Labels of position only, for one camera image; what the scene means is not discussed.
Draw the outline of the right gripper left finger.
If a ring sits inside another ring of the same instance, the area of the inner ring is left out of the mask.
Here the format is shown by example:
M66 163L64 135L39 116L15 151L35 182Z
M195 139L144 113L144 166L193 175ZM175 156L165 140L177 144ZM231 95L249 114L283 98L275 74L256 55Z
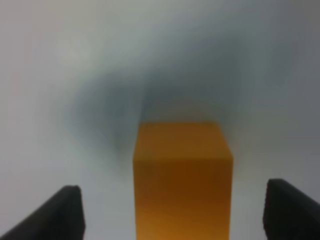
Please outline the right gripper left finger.
M66 185L0 238L2 240L82 240L85 229L81 188L77 185Z

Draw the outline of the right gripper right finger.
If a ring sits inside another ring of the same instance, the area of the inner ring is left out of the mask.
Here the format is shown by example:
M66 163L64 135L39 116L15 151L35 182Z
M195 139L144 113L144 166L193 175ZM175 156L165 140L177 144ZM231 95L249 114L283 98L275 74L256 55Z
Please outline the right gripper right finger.
M283 179L269 179L262 223L268 240L318 240L320 204Z

